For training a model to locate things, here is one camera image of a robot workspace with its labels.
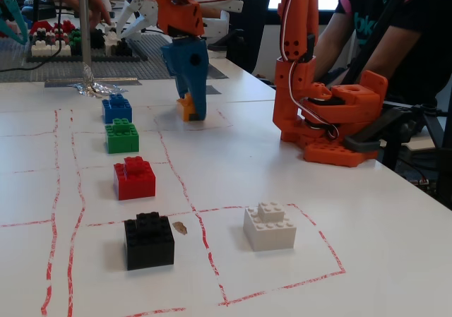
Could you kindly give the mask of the white pivoting gripper finger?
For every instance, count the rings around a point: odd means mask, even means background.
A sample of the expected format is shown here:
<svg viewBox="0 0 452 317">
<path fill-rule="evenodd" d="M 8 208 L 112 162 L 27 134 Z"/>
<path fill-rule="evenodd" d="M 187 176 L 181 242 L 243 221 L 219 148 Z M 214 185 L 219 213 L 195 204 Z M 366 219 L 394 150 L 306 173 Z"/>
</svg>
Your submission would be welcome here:
<svg viewBox="0 0 452 317">
<path fill-rule="evenodd" d="M 124 2 L 124 7 L 119 15 L 119 19 L 117 21 L 116 30 L 117 32 L 121 32 L 126 25 L 127 20 L 131 17 L 131 15 L 135 12 L 138 12 L 141 7 L 142 0 L 126 0 Z"/>
</svg>

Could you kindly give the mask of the blue pivoting gripper finger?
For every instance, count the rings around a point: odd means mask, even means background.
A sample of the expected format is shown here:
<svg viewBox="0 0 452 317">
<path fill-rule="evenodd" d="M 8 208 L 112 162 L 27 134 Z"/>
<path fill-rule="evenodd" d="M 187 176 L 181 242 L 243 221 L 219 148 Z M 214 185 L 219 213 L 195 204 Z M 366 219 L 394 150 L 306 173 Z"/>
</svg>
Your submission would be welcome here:
<svg viewBox="0 0 452 317">
<path fill-rule="evenodd" d="M 180 99 L 184 99 L 186 97 L 186 94 L 190 91 L 190 83 L 187 80 L 187 78 L 183 76 L 176 76 L 175 77 L 177 92 Z"/>
</svg>

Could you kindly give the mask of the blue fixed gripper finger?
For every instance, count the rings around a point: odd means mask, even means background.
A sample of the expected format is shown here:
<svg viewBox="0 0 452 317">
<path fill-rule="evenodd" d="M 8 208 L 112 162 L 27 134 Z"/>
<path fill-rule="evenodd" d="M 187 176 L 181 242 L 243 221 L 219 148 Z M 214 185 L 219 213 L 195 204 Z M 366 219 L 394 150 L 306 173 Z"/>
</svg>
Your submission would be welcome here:
<svg viewBox="0 0 452 317">
<path fill-rule="evenodd" d="M 197 78 L 191 84 L 191 96 L 194 102 L 194 107 L 198 115 L 198 119 L 203 121 L 206 118 L 207 102 L 206 102 L 206 79 Z"/>
</svg>

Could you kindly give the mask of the short teal gripper finger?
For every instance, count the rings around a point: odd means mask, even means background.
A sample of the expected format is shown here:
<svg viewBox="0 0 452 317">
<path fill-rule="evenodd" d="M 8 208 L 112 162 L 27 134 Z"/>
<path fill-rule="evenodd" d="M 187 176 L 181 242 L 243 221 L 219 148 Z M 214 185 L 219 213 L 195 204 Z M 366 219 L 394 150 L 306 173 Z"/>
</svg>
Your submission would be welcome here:
<svg viewBox="0 0 452 317">
<path fill-rule="evenodd" d="M 18 25 L 15 20 L 1 19 L 1 37 L 9 37 L 11 39 L 18 39 Z"/>
</svg>

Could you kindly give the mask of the long teal gripper finger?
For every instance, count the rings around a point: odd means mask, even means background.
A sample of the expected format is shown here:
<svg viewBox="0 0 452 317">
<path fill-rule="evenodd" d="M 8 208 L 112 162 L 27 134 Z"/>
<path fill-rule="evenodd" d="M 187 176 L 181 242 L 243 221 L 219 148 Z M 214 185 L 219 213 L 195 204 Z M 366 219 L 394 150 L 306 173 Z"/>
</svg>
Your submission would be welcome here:
<svg viewBox="0 0 452 317">
<path fill-rule="evenodd" d="M 20 30 L 20 35 L 18 35 L 18 39 L 13 40 L 22 45 L 28 42 L 28 26 L 23 19 L 16 0 L 1 0 L 1 19 L 15 20 Z"/>
</svg>

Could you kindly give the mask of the white fixed gripper finger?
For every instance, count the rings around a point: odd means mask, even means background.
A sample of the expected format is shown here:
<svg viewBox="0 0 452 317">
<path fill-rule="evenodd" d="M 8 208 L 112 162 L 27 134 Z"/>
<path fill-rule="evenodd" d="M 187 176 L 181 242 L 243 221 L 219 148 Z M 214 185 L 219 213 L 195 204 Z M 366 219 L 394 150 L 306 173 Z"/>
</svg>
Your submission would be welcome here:
<svg viewBox="0 0 452 317">
<path fill-rule="evenodd" d="M 152 12 L 141 14 L 133 24 L 131 24 L 127 29 L 124 29 L 124 26 L 126 25 L 126 22 L 130 18 L 130 16 L 130 13 L 123 11 L 117 21 L 117 37 L 119 39 L 140 32 L 150 26 L 155 26 L 155 12 Z"/>
</svg>

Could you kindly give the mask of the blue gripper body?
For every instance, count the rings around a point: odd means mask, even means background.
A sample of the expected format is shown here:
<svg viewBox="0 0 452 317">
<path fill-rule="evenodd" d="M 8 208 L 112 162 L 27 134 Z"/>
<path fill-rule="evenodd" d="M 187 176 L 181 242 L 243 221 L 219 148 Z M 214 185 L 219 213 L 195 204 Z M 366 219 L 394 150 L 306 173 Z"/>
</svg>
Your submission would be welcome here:
<svg viewBox="0 0 452 317">
<path fill-rule="evenodd" d="M 206 82 L 209 58 L 204 39 L 199 37 L 173 39 L 161 47 L 161 52 L 167 70 L 176 82 Z"/>
</svg>

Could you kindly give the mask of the person's bare hand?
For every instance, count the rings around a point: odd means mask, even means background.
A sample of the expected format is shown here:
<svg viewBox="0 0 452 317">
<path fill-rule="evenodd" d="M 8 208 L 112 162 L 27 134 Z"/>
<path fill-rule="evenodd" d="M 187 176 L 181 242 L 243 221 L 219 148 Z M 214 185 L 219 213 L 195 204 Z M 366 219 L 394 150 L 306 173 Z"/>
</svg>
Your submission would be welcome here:
<svg viewBox="0 0 452 317">
<path fill-rule="evenodd" d="M 65 4 L 75 11 L 80 11 L 80 0 L 63 0 Z M 102 0 L 88 0 L 90 29 L 94 29 L 99 23 L 104 21 L 110 24 L 109 12 L 106 10 Z"/>
</svg>

